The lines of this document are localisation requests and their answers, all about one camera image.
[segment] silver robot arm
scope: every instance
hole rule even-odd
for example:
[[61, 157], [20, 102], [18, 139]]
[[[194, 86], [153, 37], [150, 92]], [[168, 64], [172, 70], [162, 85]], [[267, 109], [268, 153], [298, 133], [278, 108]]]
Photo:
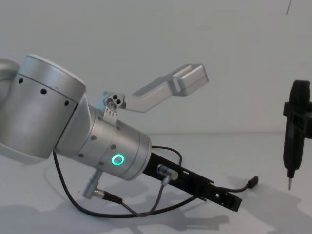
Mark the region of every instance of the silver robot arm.
[[0, 60], [0, 154], [32, 163], [52, 151], [96, 168], [84, 196], [91, 198], [102, 172], [137, 177], [151, 155], [148, 135], [117, 119], [118, 108], [145, 112], [208, 82], [203, 65], [185, 65], [135, 92], [105, 92], [88, 104], [84, 82], [62, 67], [28, 55], [19, 67]]

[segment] white table surface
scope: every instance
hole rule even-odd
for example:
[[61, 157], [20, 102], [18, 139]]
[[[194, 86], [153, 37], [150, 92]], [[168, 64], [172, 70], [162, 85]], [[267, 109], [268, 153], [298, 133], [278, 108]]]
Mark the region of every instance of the white table surface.
[[[152, 136], [153, 144], [171, 146], [184, 156], [183, 166], [216, 185], [240, 188], [257, 175], [259, 185], [237, 194], [243, 198], [232, 212], [196, 200], [180, 209], [147, 218], [101, 219], [76, 210], [67, 199], [53, 158], [24, 166], [0, 157], [1, 234], [311, 234], [312, 141], [306, 140], [303, 163], [292, 190], [287, 190], [283, 134], [214, 134]], [[162, 155], [177, 158], [165, 151]], [[119, 205], [81, 196], [93, 169], [59, 157], [68, 187], [78, 202], [98, 212], [124, 213]], [[138, 211], [148, 210], [160, 182], [146, 175], [122, 181], [104, 174], [100, 187], [124, 198]], [[165, 187], [161, 207], [189, 195]]]

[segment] green led ring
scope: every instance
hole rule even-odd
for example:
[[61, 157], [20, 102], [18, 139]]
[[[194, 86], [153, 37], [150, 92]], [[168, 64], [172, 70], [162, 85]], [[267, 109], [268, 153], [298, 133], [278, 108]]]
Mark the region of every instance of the green led ring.
[[[120, 161], [120, 162], [116, 162], [115, 160], [116, 160], [117, 158], [121, 158], [121, 161]], [[117, 154], [117, 155], [113, 156], [113, 158], [112, 158], [112, 164], [114, 164], [115, 166], [121, 165], [124, 161], [125, 161], [125, 158], [124, 158], [124, 156], [121, 155], [121, 154]]]

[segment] screw hole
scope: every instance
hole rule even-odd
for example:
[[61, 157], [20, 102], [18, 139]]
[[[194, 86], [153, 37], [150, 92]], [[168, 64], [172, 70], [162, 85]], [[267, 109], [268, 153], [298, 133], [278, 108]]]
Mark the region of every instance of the screw hole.
[[47, 93], [47, 90], [46, 89], [41, 89], [40, 91], [42, 94], [46, 94]]

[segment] black bracket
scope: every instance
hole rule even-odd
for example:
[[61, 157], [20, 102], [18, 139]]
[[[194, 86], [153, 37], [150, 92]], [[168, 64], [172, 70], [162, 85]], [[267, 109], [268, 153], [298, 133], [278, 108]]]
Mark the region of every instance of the black bracket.
[[199, 199], [210, 200], [232, 211], [238, 211], [242, 199], [225, 192], [219, 187], [213, 185], [213, 181], [191, 172], [155, 153], [151, 154], [149, 163], [147, 164], [144, 174], [158, 180], [163, 180], [164, 176], [157, 173], [157, 166], [162, 164], [172, 170], [178, 172], [177, 180], [171, 180], [170, 185], [181, 189]]

